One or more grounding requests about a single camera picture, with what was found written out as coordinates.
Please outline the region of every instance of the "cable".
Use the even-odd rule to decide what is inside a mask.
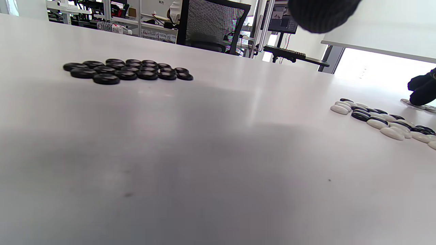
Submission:
[[[288,34],[288,37],[287,37],[287,41],[286,41],[286,47],[285,47],[285,49],[288,49],[288,45],[289,45],[289,38],[291,37],[291,34]]]
[[[241,38],[241,52],[242,52],[242,41],[244,40],[244,36],[246,36],[247,38],[250,38],[247,35],[239,35],[239,37]],[[248,40],[248,53],[251,54],[251,51],[250,51],[250,40]]]
[[[157,20],[159,23],[161,23],[162,25],[165,25],[162,21],[158,20],[155,16],[155,14],[152,14],[152,16],[154,17],[155,20]]]

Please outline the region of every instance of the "white go stone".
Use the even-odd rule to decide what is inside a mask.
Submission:
[[[436,150],[436,141],[429,142],[429,147]]]
[[[410,132],[410,133],[412,134],[412,137],[416,140],[419,140],[419,141],[424,142],[426,144],[428,144],[430,142],[430,138],[423,133],[420,133],[420,132]]]
[[[404,131],[404,130],[402,130],[401,128],[398,128],[398,127],[396,127],[396,126],[392,126],[392,127],[390,127],[391,129],[393,129],[393,130],[395,130],[395,131],[397,131],[398,133],[400,133],[400,134],[402,134],[402,135],[404,135],[404,138],[406,138],[406,139],[411,139],[412,138],[412,135],[410,134],[410,132],[406,132],[406,131]]]
[[[347,104],[349,104],[350,107],[352,107],[352,106],[357,106],[356,103],[354,103],[354,102],[350,102],[350,101],[344,101],[344,102],[347,103]]]
[[[376,112],[369,112],[369,114],[371,116],[375,116],[375,117],[378,117],[378,118],[383,119],[383,120],[385,119],[381,114],[376,113]]]
[[[430,138],[430,141],[436,141],[436,135],[427,135]]]
[[[362,103],[356,103],[356,105],[357,105],[357,106],[360,106],[360,107],[363,107],[363,108],[368,108],[368,106],[367,106],[367,105],[365,105],[365,104],[362,104]]]
[[[368,120],[366,123],[368,125],[376,128],[376,129],[382,129],[382,128],[386,128],[387,127],[387,125],[384,124],[383,122],[380,122],[380,121],[374,120],[374,119]]]
[[[381,114],[381,116],[383,116],[383,118],[388,122],[393,122],[396,120],[395,117],[388,115],[388,114]]]
[[[330,110],[332,110],[336,113],[342,114],[342,115],[348,114],[347,109],[345,109],[344,107],[338,106],[338,105],[334,105],[334,106],[330,107]]]
[[[404,140],[404,135],[395,131],[393,128],[382,128],[380,132],[396,140]]]
[[[398,124],[398,123],[390,123],[390,124],[389,124],[389,127],[397,127],[397,128],[399,128],[399,129],[402,129],[402,130],[404,130],[404,131],[410,133],[410,129],[409,129],[408,127],[403,126],[403,125],[400,125],[400,124]]]
[[[351,107],[349,105],[344,105],[344,104],[335,104],[335,105],[340,106],[340,107],[344,107],[345,109],[348,110],[348,112],[351,111]]]

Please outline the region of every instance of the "white shirt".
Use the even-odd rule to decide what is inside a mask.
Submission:
[[[175,0],[170,6],[171,21],[175,24],[180,19],[180,13],[182,12],[183,0]]]

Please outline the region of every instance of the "keyboard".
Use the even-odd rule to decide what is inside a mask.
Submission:
[[[288,60],[294,60],[294,59],[304,60],[306,58],[306,54],[304,53],[287,50],[284,48],[276,48],[269,45],[264,46],[263,50],[272,53],[274,57],[283,57]]]

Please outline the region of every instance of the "person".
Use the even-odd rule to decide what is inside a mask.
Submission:
[[[414,77],[407,84],[410,95],[409,102],[412,105],[421,106],[436,99],[436,68],[425,75]]]
[[[170,19],[173,24],[177,24],[180,19],[182,3],[183,0],[175,0],[167,11],[167,18]]]

